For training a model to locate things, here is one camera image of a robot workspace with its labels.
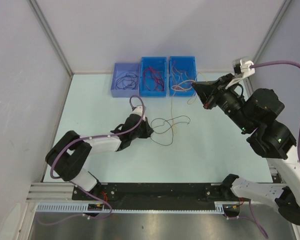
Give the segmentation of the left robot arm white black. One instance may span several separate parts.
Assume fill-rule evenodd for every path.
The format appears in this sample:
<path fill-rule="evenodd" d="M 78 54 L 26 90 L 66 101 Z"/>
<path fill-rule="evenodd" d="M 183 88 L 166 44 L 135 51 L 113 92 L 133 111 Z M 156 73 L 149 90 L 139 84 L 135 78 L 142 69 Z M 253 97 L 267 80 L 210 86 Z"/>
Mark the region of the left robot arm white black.
<path fill-rule="evenodd" d="M 47 153 L 45 161 L 49 166 L 57 158 L 58 154 L 72 141 L 78 142 L 69 146 L 60 156 L 53 171 L 65 182 L 71 182 L 83 189 L 83 194 L 90 200 L 100 196 L 101 188 L 99 180 L 88 170 L 84 164 L 89 156 L 103 152 L 119 152 L 131 145 L 135 139 L 150 138 L 154 130 L 151 128 L 148 118 L 135 113 L 129 115 L 124 123 L 119 124 L 110 132 L 110 136 L 93 139 L 81 139 L 75 131 L 70 130 Z"/>

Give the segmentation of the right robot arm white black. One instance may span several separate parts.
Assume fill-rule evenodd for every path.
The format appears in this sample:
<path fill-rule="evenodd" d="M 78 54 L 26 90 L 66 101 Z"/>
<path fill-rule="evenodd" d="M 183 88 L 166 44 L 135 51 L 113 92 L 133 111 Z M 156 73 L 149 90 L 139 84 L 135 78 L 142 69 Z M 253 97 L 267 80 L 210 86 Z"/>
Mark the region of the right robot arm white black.
<path fill-rule="evenodd" d="M 196 81 L 192 88 L 203 108 L 219 107 L 241 130 L 252 150 L 275 167 L 285 187 L 248 181 L 229 174 L 221 183 L 220 194 L 232 201 L 235 197 L 268 205 L 290 223 L 300 226 L 300 159 L 297 141 L 289 128 L 276 120 L 284 104 L 272 89 L 259 88 L 245 99 L 232 84 L 229 73 L 216 81 Z"/>

